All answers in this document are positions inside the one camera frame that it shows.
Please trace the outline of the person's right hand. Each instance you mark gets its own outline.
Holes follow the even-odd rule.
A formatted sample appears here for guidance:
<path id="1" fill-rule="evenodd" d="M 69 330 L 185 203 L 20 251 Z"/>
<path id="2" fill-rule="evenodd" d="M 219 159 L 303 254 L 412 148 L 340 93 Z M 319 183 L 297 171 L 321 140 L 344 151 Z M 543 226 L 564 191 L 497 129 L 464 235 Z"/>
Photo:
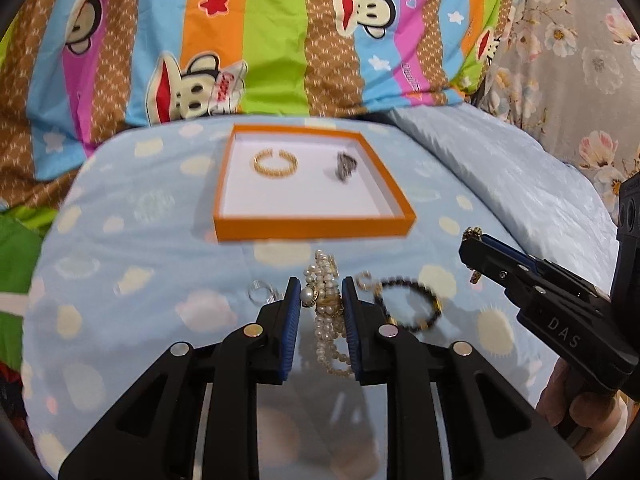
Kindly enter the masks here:
<path id="1" fill-rule="evenodd" d="M 570 398 L 565 391 L 570 366 L 562 359 L 555 363 L 553 372 L 542 390 L 536 411 L 552 427 L 562 422 L 566 414 L 586 433 L 573 445 L 577 455 L 585 460 L 598 452 L 614 432 L 625 410 L 617 396 L 585 391 Z"/>

